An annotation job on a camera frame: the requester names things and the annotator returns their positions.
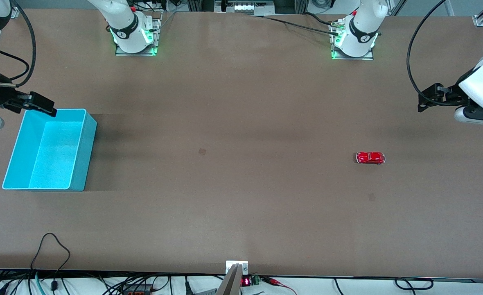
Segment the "aluminium frame with white light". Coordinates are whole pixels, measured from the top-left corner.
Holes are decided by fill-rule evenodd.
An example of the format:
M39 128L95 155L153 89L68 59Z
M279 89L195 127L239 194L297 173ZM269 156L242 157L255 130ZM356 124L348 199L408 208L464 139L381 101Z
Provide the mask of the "aluminium frame with white light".
M239 13L252 16L275 14L273 0L214 0L214 12Z

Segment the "red beetle toy car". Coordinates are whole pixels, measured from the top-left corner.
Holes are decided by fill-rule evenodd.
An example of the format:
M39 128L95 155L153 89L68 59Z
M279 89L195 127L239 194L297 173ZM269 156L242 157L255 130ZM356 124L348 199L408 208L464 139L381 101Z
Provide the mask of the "red beetle toy car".
M382 152L360 151L356 153L355 157L356 157L356 162L359 164L381 165L386 162L386 157Z

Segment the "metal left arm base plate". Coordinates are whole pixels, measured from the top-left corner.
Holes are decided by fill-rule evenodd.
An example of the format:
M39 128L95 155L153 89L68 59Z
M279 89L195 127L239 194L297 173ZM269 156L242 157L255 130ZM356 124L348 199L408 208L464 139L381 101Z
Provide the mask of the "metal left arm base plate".
M374 59L373 48L379 32L365 33L356 30L352 18L345 17L328 25L333 35L331 40L331 58L336 60L366 60Z

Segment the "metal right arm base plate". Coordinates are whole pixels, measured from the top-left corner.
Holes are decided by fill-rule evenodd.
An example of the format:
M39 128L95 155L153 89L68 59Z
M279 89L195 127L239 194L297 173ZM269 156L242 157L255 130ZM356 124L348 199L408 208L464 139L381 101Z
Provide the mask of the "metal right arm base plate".
M163 17L164 12L159 13L157 17L152 17L148 14L144 14L142 17L139 17L138 28L135 30L135 33L138 33L141 38L139 38L139 36L132 35L132 39L140 45L145 44L145 47L138 52L126 52L119 47L118 41L113 39L115 42L115 56L156 56L158 53Z

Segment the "blue plastic box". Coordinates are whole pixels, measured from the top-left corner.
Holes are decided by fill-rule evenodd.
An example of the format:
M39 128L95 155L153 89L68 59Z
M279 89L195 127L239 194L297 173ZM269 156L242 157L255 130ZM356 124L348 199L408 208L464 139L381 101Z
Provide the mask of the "blue plastic box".
M82 192L96 128L86 109L58 109L55 117L26 110L2 188Z

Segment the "orange black power strip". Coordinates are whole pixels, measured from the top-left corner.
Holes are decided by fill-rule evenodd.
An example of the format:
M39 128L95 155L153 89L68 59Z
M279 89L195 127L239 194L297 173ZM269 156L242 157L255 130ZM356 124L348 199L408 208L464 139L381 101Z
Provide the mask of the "orange black power strip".
M151 284L124 284L118 289L120 295L151 295Z

